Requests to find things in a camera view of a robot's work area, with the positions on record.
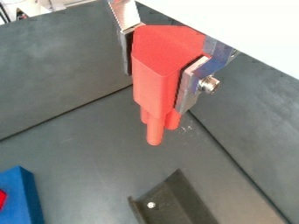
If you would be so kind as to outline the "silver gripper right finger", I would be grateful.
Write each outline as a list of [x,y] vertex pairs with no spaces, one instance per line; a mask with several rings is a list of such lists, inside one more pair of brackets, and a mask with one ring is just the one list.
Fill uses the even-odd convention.
[[182,70],[175,110],[183,115],[198,101],[200,93],[212,95],[220,81],[214,74],[238,57],[239,51],[207,36],[203,53]]

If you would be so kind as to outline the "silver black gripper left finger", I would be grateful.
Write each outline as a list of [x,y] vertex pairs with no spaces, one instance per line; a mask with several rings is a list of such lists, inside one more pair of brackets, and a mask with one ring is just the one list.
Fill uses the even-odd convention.
[[144,23],[140,20],[136,8],[136,0],[107,0],[118,30],[119,43],[122,45],[124,72],[132,75],[132,42],[135,29]]

